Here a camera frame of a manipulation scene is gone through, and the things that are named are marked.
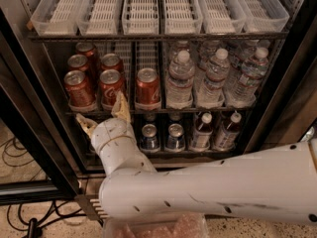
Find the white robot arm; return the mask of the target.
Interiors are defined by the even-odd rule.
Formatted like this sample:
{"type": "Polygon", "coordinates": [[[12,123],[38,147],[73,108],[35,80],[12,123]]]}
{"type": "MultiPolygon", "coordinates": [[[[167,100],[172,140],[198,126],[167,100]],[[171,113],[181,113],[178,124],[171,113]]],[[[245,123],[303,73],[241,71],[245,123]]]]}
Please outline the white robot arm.
{"type": "Polygon", "coordinates": [[[199,212],[314,225],[317,140],[159,172],[137,146],[127,100],[101,123],[76,115],[106,173],[101,208],[127,219],[163,212],[199,212]]]}

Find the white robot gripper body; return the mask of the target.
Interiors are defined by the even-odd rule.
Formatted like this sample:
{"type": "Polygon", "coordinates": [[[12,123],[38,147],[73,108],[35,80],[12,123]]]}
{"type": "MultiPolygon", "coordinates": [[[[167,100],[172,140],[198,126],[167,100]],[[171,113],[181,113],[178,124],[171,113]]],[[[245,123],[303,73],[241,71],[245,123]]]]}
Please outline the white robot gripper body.
{"type": "Polygon", "coordinates": [[[156,170],[138,148],[132,125],[123,119],[110,118],[98,124],[91,134],[91,145],[107,176],[127,168],[147,172],[156,170]]]}

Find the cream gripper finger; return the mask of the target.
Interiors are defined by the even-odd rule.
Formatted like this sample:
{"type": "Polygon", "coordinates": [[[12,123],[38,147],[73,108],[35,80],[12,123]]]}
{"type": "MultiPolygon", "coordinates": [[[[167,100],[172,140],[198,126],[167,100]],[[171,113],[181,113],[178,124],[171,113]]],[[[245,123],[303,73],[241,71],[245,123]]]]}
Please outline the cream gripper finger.
{"type": "Polygon", "coordinates": [[[84,117],[80,113],[75,115],[75,119],[80,125],[81,129],[85,132],[88,137],[92,136],[93,131],[97,127],[97,123],[89,118],[84,117]]]}
{"type": "Polygon", "coordinates": [[[119,91],[116,96],[115,104],[112,107],[111,114],[114,118],[120,118],[126,122],[131,122],[130,107],[125,95],[119,91]]]}

